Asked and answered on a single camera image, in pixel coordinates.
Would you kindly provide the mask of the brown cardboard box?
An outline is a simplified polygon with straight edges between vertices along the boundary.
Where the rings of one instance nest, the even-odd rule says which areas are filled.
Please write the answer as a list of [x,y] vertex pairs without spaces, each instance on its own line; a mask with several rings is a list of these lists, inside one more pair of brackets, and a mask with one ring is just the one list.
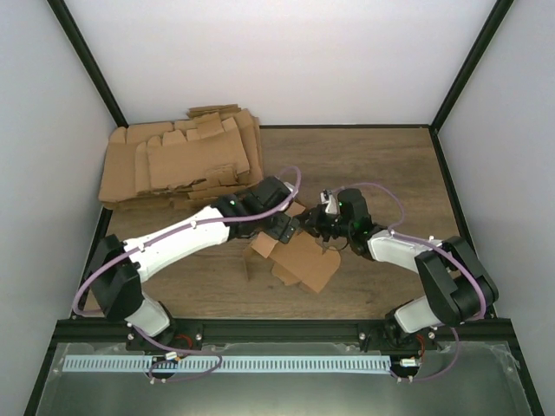
[[271,274],[285,286],[297,285],[310,293],[320,293],[341,264],[338,251],[325,250],[305,231],[295,231],[287,244],[259,233],[243,251],[247,280],[252,256],[271,260]]

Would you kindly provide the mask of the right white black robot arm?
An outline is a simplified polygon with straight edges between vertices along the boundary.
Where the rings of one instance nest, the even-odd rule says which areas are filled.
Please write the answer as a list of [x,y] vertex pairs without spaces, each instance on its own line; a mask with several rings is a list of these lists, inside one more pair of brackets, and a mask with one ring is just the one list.
[[482,319],[499,298],[496,284],[467,240],[411,237],[378,224],[356,188],[323,191],[320,204],[297,219],[313,237],[324,242],[343,238],[359,257],[418,275],[424,295],[386,315],[384,333],[393,348],[408,347],[425,328]]

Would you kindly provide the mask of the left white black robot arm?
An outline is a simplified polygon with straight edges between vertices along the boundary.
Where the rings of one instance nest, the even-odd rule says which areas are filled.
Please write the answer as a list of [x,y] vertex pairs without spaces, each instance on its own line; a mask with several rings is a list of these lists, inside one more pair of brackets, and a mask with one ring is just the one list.
[[144,292],[143,283],[200,250],[260,231],[285,241],[295,229],[285,212],[297,192],[294,185],[268,177],[251,189],[220,196],[160,231],[126,241],[104,237],[88,269],[100,311],[111,322],[125,321],[140,329],[155,348],[169,349],[178,330],[162,304]]

